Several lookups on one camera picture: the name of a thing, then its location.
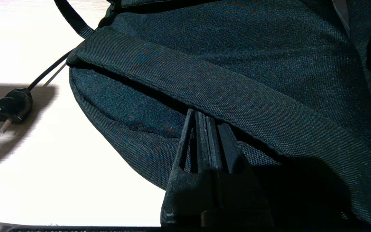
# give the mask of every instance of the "black backpack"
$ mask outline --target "black backpack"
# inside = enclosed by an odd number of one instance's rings
[[[144,178],[167,188],[202,113],[232,131],[275,228],[371,227],[371,1],[109,0],[95,30],[55,2],[85,38],[64,56],[75,99]]]

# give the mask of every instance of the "white table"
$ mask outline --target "white table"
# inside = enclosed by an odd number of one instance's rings
[[[96,28],[109,3],[70,0]],[[52,0],[0,0],[0,98],[82,41]],[[76,103],[66,67],[32,91],[34,110],[0,132],[0,222],[159,226],[164,191],[137,174]]]

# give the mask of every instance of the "backpack strap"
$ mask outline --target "backpack strap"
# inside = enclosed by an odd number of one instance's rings
[[[62,16],[71,25],[75,32],[84,39],[94,33],[94,29],[87,25],[81,16],[73,9],[67,0],[54,0]]]

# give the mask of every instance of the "black cable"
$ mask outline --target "black cable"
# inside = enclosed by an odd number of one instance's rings
[[[55,69],[61,62],[63,62],[68,55],[72,52],[69,51],[65,55],[63,55],[61,58],[59,58],[55,63],[53,63],[47,70],[45,70],[41,75],[39,75],[31,84],[28,86],[28,90],[31,91],[46,75],[48,75],[53,69]]]

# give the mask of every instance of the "black power cord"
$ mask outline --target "black power cord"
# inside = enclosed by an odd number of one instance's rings
[[[32,109],[32,96],[31,90],[52,70],[63,62],[68,55],[72,52],[69,51],[53,63],[47,70],[39,75],[28,88],[13,89],[6,94],[5,97],[0,99],[0,122],[5,122],[1,128],[5,132],[11,123],[21,123],[31,112]]]

